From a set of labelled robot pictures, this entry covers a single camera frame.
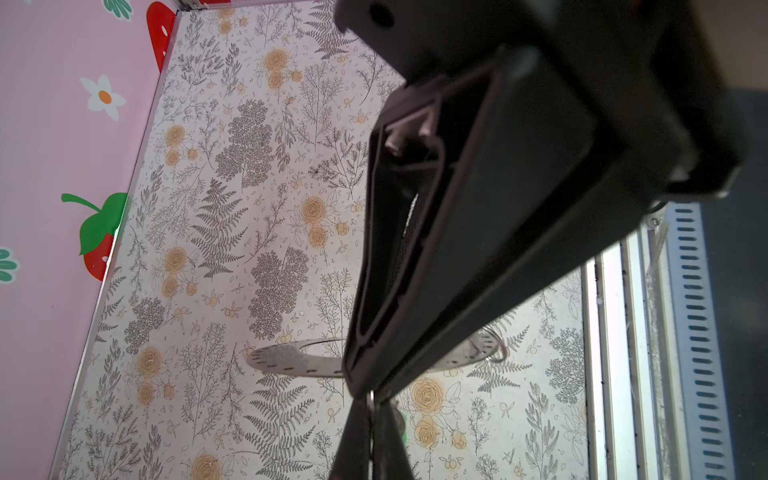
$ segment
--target white daisy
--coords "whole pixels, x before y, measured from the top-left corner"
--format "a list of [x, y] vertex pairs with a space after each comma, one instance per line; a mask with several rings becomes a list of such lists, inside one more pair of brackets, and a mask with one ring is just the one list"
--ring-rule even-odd
[[107, 75], [100, 76], [98, 83], [80, 77], [80, 83], [82, 83], [85, 90], [88, 90], [88, 93], [91, 94], [91, 97], [88, 99], [89, 110], [103, 110], [107, 112], [107, 115], [112, 117], [112, 120], [118, 119], [118, 107], [125, 105], [125, 99], [112, 91], [112, 86], [109, 84]]

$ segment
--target silver disc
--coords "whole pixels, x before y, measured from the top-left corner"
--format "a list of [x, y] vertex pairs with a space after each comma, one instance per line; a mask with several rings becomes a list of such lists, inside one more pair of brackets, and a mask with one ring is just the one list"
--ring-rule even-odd
[[[341, 338], [300, 340], [270, 345], [254, 350], [246, 363], [263, 372], [282, 375], [342, 378], [342, 359], [333, 356], [312, 355], [303, 351], [317, 343], [335, 342]], [[499, 339], [486, 330], [480, 330], [459, 343], [448, 355], [441, 358], [430, 372], [455, 369], [485, 360], [499, 351]]]

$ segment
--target red strawberry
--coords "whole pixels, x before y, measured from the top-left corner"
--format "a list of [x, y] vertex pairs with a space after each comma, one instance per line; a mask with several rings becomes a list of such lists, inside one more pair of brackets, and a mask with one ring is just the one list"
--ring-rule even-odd
[[157, 68], [161, 71], [163, 70], [165, 52], [168, 50], [168, 42], [170, 42], [170, 31], [174, 29], [174, 19], [176, 19], [176, 14], [160, 2], [155, 2], [147, 8], [149, 39], [152, 40]]
[[107, 271], [107, 258], [112, 251], [114, 232], [120, 226], [127, 194], [112, 194], [101, 208], [91, 202], [70, 194], [62, 194], [62, 202], [75, 202], [85, 205], [96, 213], [85, 219], [80, 227], [80, 254], [85, 268], [99, 280], [104, 279]]

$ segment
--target round hole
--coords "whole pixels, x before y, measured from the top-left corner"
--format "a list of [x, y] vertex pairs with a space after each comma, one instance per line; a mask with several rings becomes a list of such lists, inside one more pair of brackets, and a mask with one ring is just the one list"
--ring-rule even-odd
[[391, 28], [395, 24], [395, 19], [392, 17], [392, 13], [389, 8], [380, 3], [374, 3], [371, 5], [368, 13], [371, 15], [373, 23], [377, 24], [381, 28]]

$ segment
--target floral patterned surface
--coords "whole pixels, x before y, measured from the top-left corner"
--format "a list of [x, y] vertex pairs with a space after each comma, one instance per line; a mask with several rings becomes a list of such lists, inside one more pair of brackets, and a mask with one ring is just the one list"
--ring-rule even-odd
[[[342, 381], [244, 357], [346, 334], [366, 142], [400, 79], [332, 8], [183, 14], [61, 478], [327, 478]], [[496, 320], [507, 362], [397, 395], [417, 478], [588, 476], [578, 278]]]

